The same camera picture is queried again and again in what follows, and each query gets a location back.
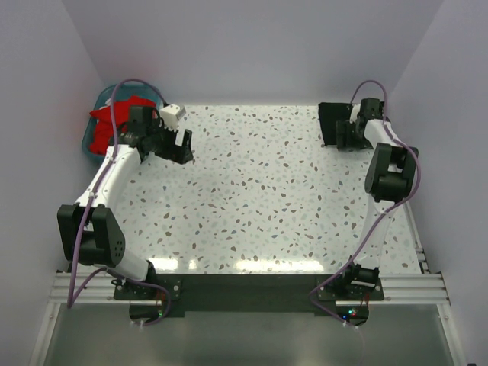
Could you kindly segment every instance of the white wall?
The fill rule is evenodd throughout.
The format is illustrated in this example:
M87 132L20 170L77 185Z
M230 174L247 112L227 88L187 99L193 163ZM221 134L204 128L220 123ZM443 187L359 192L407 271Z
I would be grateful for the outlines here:
M393 89L442 0L63 2L106 84L263 104L347 99L369 78Z
M488 364L488 2L445 0L391 98L401 137L419 147L413 210L442 270L471 361Z
M80 150L101 80L58 0L0 2L0 364L26 365L55 270L59 205L92 169Z

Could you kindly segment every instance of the red fabric in bin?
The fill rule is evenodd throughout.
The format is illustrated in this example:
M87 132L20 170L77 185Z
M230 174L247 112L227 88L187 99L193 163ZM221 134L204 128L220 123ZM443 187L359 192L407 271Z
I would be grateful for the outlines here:
M155 107L153 101L132 95L126 101L116 101L114 105L115 124L119 127L123 122L129 120L129 106L131 105L149 105ZM108 142L114 135L112 128L112 119L110 116L110 106L102 109L91 111L90 115L98 120L93 132L93 143L90 145L90 151L97 155L105 155L108 148Z

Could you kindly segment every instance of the gray wall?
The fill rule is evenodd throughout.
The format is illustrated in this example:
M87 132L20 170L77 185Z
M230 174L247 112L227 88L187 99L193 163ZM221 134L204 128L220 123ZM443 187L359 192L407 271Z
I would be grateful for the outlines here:
M31 356L56 268L56 211L88 184L79 144L101 80L63 4L0 2L0 364Z
M350 98L368 78L392 90L442 0L63 2L106 84L264 104Z
M423 182L413 210L442 270L471 361L488 364L488 2L445 0L391 98L418 146Z

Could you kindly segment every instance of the white speckled tabletop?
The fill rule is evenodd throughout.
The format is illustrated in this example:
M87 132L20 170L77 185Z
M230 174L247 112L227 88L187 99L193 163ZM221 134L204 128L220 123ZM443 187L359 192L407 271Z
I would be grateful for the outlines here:
M158 272L333 273L355 251L372 150L325 147L315 106L186 106L194 162L150 156L116 209ZM380 272L420 273L406 212Z

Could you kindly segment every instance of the blue bin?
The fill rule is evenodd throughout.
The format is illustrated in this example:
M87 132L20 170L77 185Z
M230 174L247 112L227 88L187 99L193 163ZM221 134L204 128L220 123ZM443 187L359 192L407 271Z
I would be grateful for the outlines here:
M112 96L112 91L114 90L115 85L109 86L106 88L100 95L98 96L97 102L93 107L93 110L105 107L105 102ZM119 90L117 91L117 95L115 97L116 101L126 101L130 98L131 95L137 95L141 98L150 99L156 103L156 107L158 107L161 103L159 100L159 96L148 86L140 85L140 84L123 84ZM93 117L90 117L88 120L88 126L85 130L85 135L83 136L82 141L82 150L90 158L91 161L101 163L104 160L104 155L97 155L90 151L90 145L93 143L93 133L95 131L95 126L97 125L97 120Z

